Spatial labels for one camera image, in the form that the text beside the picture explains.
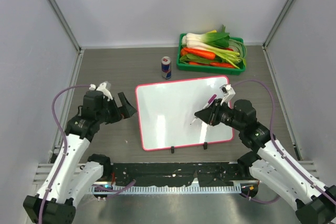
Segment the purple capped marker pen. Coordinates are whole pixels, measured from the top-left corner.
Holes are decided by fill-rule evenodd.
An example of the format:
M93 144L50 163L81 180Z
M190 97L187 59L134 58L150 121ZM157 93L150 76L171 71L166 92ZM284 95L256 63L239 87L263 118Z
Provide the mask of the purple capped marker pen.
M207 103L201 108L201 110L206 109L210 106L210 104L215 100L217 97L216 94L212 95L211 98L207 101ZM197 116L194 116L193 120L191 121L190 125L192 125L197 120Z

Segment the pink framed whiteboard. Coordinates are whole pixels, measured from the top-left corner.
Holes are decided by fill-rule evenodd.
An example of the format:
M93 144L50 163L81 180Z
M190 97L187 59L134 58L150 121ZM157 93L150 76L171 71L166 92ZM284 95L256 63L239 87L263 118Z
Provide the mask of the pink framed whiteboard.
M194 117L212 96L222 98L220 87L228 83L226 76L214 76L137 86L142 148L156 151L231 141L232 128L209 126Z

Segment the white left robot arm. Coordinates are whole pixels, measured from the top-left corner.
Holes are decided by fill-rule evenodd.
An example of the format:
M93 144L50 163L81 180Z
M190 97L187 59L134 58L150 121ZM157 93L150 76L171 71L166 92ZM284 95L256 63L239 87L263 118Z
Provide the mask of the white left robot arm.
M108 91L88 91L77 114L68 121L59 154L45 182L36 195L26 196L23 207L33 223L72 223L76 208L97 181L107 181L112 174L110 158L93 154L81 172L76 167L99 131L101 124L130 118L136 109L124 93L118 106Z

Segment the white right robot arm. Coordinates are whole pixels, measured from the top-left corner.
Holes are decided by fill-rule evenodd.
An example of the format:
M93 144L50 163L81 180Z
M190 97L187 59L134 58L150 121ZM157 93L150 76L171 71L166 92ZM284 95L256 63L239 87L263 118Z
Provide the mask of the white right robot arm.
M335 186L326 186L300 165L257 121L250 101L237 100L230 108L216 99L194 115L208 125L223 123L239 131L240 140L251 150L239 159L239 177L264 183L293 208L301 223L335 219Z

